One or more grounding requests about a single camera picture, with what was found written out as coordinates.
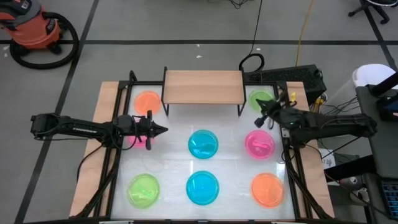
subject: wooden board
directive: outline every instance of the wooden board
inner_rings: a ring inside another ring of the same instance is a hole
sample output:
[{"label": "wooden board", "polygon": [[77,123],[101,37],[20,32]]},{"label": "wooden board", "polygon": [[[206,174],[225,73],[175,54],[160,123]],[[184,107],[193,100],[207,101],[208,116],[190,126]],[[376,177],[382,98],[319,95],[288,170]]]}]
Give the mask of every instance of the wooden board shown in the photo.
[{"label": "wooden board", "polygon": [[243,104],[243,94],[241,71],[166,71],[167,104]]},{"label": "wooden board", "polygon": [[[291,96],[292,93],[296,93],[297,105],[295,106],[299,110],[309,111],[307,97],[305,95],[304,85],[302,82],[287,82],[287,91]],[[316,140],[312,140],[308,143],[309,146],[313,146],[318,149]],[[326,211],[327,214],[334,217],[333,207],[331,205],[330,195],[328,186],[326,183],[325,174],[323,172],[322,161],[319,157],[319,153],[311,147],[305,147],[300,150],[302,158],[302,164],[305,174],[305,180],[307,183],[307,189],[313,195],[319,205]],[[303,198],[302,193],[298,187],[296,187],[298,198]],[[303,206],[302,199],[299,200],[300,214],[301,217],[305,217],[305,209]]]}]

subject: plastic bowl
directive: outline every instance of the plastic bowl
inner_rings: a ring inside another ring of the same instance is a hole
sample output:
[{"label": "plastic bowl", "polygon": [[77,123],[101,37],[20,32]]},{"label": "plastic bowl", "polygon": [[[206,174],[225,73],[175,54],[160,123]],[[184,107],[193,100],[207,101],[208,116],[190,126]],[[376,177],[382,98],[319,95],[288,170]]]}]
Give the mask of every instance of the plastic bowl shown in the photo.
[{"label": "plastic bowl", "polygon": [[188,198],[197,205],[214,202],[220,191],[217,178],[208,171],[198,171],[187,181]]},{"label": "plastic bowl", "polygon": [[250,107],[253,108],[253,110],[255,111],[261,111],[261,107],[257,103],[256,99],[268,101],[274,99],[274,97],[268,91],[265,90],[253,90],[250,93],[249,95]]},{"label": "plastic bowl", "polygon": [[256,159],[267,159],[275,151],[274,139],[263,130],[250,132],[244,140],[244,145],[247,152]]},{"label": "plastic bowl", "polygon": [[208,130],[195,131],[188,140],[188,148],[198,159],[208,159],[218,150],[218,140],[215,134]]},{"label": "plastic bowl", "polygon": [[127,189],[127,197],[134,207],[147,208],[156,202],[160,194],[157,179],[150,174],[136,176]]},{"label": "plastic bowl", "polygon": [[154,91],[143,91],[134,99],[134,109],[141,115],[147,115],[149,110],[156,114],[160,109],[160,97]]},{"label": "plastic bowl", "polygon": [[251,183],[251,193],[255,201],[266,208],[275,208],[284,199],[284,187],[274,174],[257,175]]}]

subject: orange vacuum cleaner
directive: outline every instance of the orange vacuum cleaner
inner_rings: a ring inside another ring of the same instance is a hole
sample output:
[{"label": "orange vacuum cleaner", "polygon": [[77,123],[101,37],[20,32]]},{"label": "orange vacuum cleaner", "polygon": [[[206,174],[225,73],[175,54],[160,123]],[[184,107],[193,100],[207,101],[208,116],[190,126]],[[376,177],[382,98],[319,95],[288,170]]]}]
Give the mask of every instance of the orange vacuum cleaner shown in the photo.
[{"label": "orange vacuum cleaner", "polygon": [[[45,12],[37,0],[0,0],[0,25],[11,35],[11,57],[22,66],[34,69],[61,67],[76,57],[79,38],[72,24],[60,14]],[[44,64],[22,59],[31,50],[48,49],[59,55],[59,40],[65,30],[72,35],[72,50],[63,59]]]}]

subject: vacuum hose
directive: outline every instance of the vacuum hose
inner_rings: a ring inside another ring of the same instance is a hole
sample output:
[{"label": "vacuum hose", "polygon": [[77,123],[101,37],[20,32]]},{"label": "vacuum hose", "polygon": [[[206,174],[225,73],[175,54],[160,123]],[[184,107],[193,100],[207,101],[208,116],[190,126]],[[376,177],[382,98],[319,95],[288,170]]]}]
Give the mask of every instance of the vacuum hose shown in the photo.
[{"label": "vacuum hose", "polygon": [[79,37],[76,33],[75,28],[72,26],[72,24],[67,20],[67,18],[63,17],[62,15],[55,13],[55,12],[43,12],[42,16],[44,19],[58,19],[59,22],[62,22],[65,27],[70,31],[72,35],[72,50],[70,53],[63,59],[57,61],[57,62],[52,62],[52,63],[43,63],[43,64],[36,64],[36,63],[30,63],[26,62],[21,58],[21,56],[17,53],[17,46],[18,44],[12,40],[10,44],[10,53],[11,57],[20,65],[27,67],[27,68],[33,68],[33,69],[51,69],[51,68],[58,68],[63,65],[66,65],[69,63],[72,59],[74,59],[78,53],[79,49]]}]

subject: electronics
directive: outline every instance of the electronics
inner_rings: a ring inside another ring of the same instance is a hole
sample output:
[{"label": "electronics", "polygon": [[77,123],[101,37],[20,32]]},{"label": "electronics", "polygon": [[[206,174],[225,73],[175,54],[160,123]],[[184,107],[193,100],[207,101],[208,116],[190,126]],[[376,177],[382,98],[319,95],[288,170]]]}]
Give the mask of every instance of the electronics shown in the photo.
[{"label": "electronics", "polygon": [[384,208],[391,216],[398,218],[398,179],[382,179],[380,190]]},{"label": "electronics", "polygon": [[260,72],[245,72],[244,81],[258,83],[261,81],[303,82],[308,105],[314,103],[315,100],[317,100],[317,98],[326,91],[326,86],[323,82],[322,71],[319,70],[315,65],[278,68],[272,70],[263,70]]},{"label": "electronics", "polygon": [[398,85],[397,72],[376,86],[370,87],[371,94],[380,98],[376,106],[383,121],[398,121],[398,93],[395,91],[394,96],[381,96],[396,85]]}]

